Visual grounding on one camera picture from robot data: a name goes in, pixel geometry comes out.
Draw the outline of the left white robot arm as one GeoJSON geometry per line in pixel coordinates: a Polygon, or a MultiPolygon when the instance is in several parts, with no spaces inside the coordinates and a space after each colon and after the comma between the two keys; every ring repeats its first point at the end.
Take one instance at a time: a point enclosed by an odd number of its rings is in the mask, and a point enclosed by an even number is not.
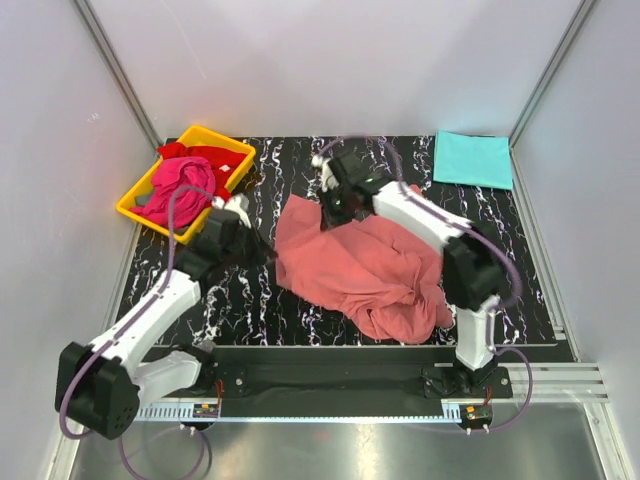
{"type": "Polygon", "coordinates": [[[114,440],[140,407],[180,390],[196,396],[215,386],[212,350],[178,346],[159,360],[145,357],[181,315],[198,304],[233,267],[266,265],[276,251],[235,211],[213,211],[182,248],[171,248],[158,282],[110,329],[89,344],[69,343],[58,363],[55,409],[64,435],[68,423],[114,440]]]}

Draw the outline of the salmon pink t-shirt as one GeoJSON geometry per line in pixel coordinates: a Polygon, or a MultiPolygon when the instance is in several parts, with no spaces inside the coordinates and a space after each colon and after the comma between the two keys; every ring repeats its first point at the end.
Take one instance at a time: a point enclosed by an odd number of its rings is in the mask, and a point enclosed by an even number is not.
{"type": "Polygon", "coordinates": [[[454,324],[440,254],[390,220],[368,216],[324,231],[320,205],[292,195],[275,250],[280,287],[344,314],[373,340],[421,344],[454,324]]]}

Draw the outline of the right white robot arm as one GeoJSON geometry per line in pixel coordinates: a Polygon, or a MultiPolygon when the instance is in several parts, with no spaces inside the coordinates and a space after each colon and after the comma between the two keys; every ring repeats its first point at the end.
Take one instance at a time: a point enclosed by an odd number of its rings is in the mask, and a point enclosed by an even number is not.
{"type": "Polygon", "coordinates": [[[439,389],[480,394],[497,368],[494,310],[502,279],[487,239],[471,221],[436,206],[402,180],[368,170],[353,153],[316,155],[311,164],[321,179],[322,229],[367,212],[391,221],[441,255],[441,286],[446,302],[456,309],[458,340],[453,367],[441,376],[439,389]]]}

